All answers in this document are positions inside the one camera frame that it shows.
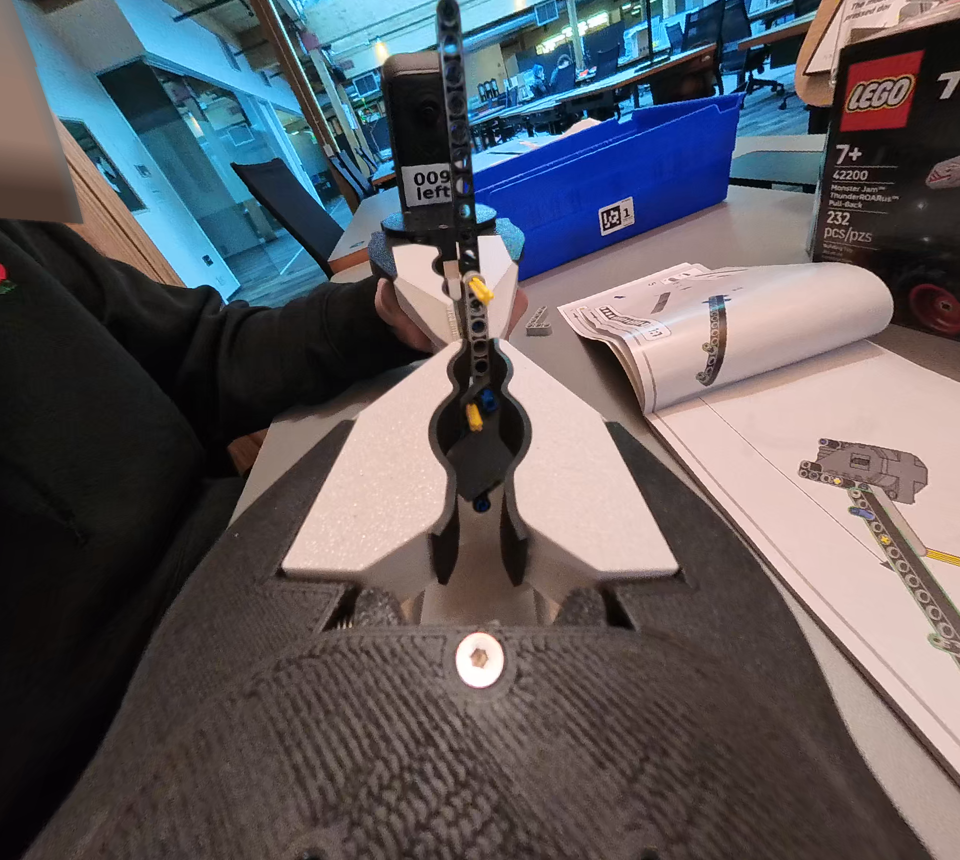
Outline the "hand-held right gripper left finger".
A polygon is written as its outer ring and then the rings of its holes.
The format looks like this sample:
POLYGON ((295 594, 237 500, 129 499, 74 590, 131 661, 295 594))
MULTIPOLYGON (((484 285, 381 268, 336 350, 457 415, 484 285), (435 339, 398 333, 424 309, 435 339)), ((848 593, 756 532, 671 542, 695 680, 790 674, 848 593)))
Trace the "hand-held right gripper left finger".
POLYGON ((424 621, 465 621, 470 603, 438 567, 455 564, 462 501, 431 429, 453 394, 450 344, 362 410, 301 525, 286 578, 378 588, 406 602, 423 594, 424 621))

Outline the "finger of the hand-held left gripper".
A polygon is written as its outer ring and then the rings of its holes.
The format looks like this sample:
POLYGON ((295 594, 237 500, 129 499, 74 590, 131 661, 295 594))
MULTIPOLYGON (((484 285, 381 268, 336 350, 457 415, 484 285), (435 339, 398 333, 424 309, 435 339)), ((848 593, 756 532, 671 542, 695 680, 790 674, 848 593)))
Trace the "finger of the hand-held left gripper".
POLYGON ((478 238, 479 275, 493 293, 486 305, 486 331, 491 338, 506 339, 522 318, 519 265, 498 235, 478 238))
POLYGON ((444 278, 434 269, 434 262, 440 258, 438 248, 400 243, 391 248, 391 256, 395 270, 392 283, 402 310, 433 340, 437 350, 449 346, 455 340, 450 340, 450 300, 444 278))

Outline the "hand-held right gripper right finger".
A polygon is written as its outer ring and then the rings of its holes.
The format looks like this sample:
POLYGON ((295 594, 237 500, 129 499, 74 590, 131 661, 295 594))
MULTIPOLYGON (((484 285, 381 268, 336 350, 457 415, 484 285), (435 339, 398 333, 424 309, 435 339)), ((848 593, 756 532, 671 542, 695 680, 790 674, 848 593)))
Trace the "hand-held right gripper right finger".
POLYGON ((508 341, 491 353, 502 482, 493 619, 536 619, 536 598, 673 578, 680 566, 602 415, 508 341))

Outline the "black toy beam assembly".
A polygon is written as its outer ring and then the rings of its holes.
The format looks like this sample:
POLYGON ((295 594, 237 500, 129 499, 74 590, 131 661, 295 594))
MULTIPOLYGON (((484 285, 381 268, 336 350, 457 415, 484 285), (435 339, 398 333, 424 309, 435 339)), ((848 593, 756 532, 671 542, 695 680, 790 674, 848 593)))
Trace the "black toy beam assembly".
MULTIPOLYGON (((456 0, 439 0, 436 7, 438 51, 460 51, 466 61, 461 11, 456 0)), ((462 247, 462 353, 453 362, 454 400, 441 414, 443 437, 450 439, 446 458, 452 464, 460 496, 485 511, 488 494, 506 477, 517 452, 500 429, 506 412, 500 387, 505 365, 494 339, 488 336, 487 313, 474 301, 464 280, 479 275, 478 248, 462 247)))

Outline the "person's left forearm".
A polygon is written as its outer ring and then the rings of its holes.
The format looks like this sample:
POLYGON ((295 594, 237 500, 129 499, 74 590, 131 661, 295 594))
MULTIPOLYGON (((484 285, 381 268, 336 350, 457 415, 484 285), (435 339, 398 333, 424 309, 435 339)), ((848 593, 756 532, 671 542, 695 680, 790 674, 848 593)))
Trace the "person's left forearm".
POLYGON ((222 307, 197 320, 180 391, 210 442, 226 445, 276 416, 426 357, 378 316, 373 277, 325 284, 283 307, 222 307))

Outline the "grey desk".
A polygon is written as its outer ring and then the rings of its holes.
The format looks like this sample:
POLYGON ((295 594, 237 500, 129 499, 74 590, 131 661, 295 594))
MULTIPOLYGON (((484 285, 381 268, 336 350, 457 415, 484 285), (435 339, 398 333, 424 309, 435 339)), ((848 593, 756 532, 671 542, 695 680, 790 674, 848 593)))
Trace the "grey desk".
MULTIPOLYGON (((809 258, 814 206, 811 194, 730 186, 723 203, 530 278, 523 290, 530 308, 556 308, 681 262, 709 268, 803 263, 809 258)), ((552 315, 551 321, 549 338, 528 338, 523 326, 517 326, 510 340, 607 420, 621 423, 705 498, 699 483, 690 479, 649 429, 616 357, 605 346, 583 341, 561 318, 552 315)), ((294 410, 274 421, 233 517, 240 516, 338 422, 354 417, 402 374, 390 371, 352 386, 316 411, 294 410)), ((957 781, 794 594, 779 580, 774 584, 802 629, 846 728, 874 776, 932 857, 958 858, 957 781)))

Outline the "person's left hand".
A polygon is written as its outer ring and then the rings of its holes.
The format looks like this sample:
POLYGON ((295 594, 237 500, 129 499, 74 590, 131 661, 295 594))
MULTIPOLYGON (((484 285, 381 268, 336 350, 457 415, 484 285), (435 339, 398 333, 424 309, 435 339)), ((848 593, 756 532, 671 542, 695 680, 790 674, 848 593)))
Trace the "person's left hand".
MULTIPOLYGON (((426 355, 431 355, 439 349, 433 340, 402 310, 394 284, 390 280, 377 280, 374 306, 381 320, 408 347, 426 355)), ((509 325, 504 333, 504 338, 510 338, 511 333, 526 315, 528 308, 529 298, 526 292, 518 289, 514 296, 509 325)))

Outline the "black office chair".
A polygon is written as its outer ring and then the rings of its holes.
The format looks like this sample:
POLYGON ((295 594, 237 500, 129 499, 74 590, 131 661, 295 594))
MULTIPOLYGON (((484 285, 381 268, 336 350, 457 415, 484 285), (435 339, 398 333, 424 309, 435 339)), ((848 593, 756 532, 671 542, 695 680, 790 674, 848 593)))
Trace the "black office chair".
POLYGON ((231 168, 253 198, 300 244, 332 279, 330 256, 344 230, 279 158, 231 168))

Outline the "blue plastic bin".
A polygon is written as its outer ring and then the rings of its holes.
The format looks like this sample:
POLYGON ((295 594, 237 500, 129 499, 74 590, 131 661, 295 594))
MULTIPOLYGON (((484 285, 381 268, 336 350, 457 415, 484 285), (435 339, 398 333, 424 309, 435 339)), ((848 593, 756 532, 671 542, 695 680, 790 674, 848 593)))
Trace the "blue plastic bin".
POLYGON ((475 174, 478 204, 524 234, 522 280, 722 202, 738 94, 634 111, 475 174))

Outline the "long wooden work table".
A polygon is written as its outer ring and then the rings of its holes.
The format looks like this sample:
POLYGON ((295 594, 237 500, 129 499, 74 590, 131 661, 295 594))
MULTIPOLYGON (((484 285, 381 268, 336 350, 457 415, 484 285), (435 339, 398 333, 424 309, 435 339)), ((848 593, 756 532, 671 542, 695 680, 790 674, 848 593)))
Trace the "long wooden work table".
POLYGON ((653 64, 636 64, 626 71, 547 98, 531 100, 510 108, 490 110, 483 115, 471 118, 470 125, 480 126, 494 120, 526 120, 548 110, 570 104, 575 108, 585 109, 595 100, 614 99, 616 94, 622 91, 631 94, 638 85, 649 83, 675 71, 699 72, 702 69, 710 69, 720 50, 722 49, 718 44, 713 42, 693 50, 683 51, 653 64))

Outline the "person in black sweatshirt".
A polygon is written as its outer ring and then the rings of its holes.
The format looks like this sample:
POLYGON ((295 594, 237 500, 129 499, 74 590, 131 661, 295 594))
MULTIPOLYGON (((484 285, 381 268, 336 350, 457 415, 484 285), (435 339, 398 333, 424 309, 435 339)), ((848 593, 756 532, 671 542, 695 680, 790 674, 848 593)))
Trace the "person in black sweatshirt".
POLYGON ((108 731, 269 424, 282 311, 164 286, 65 224, 2 221, 2 858, 108 731))

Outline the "white instruction booklet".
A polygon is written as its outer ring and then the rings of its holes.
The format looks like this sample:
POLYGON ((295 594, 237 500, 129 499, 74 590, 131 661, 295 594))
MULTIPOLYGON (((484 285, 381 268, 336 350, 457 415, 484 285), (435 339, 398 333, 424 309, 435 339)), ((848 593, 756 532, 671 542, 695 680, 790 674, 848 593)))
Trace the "white instruction booklet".
POLYGON ((650 426, 945 765, 959 765, 959 387, 870 341, 858 266, 682 264, 561 305, 650 426))

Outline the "grey table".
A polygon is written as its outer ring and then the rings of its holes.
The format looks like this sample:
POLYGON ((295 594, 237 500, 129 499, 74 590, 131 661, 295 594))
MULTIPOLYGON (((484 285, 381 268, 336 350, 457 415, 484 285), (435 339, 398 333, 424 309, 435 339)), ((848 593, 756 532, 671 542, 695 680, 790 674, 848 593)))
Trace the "grey table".
POLYGON ((823 171, 826 134, 740 136, 730 161, 731 185, 815 194, 823 171))

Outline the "black toy set box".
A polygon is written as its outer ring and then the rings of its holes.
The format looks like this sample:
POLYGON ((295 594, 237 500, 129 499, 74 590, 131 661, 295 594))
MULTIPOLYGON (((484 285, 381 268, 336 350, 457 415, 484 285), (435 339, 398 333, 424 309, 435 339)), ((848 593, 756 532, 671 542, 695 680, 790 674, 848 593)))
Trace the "black toy set box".
POLYGON ((829 112, 811 258, 870 269, 896 324, 958 340, 959 0, 822 0, 796 86, 829 112))

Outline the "black wall sign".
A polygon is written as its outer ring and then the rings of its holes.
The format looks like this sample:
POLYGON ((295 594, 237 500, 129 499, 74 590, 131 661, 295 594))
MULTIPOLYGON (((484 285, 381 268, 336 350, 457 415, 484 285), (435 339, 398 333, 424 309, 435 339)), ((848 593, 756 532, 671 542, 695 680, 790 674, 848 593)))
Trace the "black wall sign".
POLYGON ((60 122, 102 175, 104 181, 118 195, 124 206, 133 214, 145 211, 147 208, 142 199, 129 185, 88 127, 80 121, 61 119, 60 122))

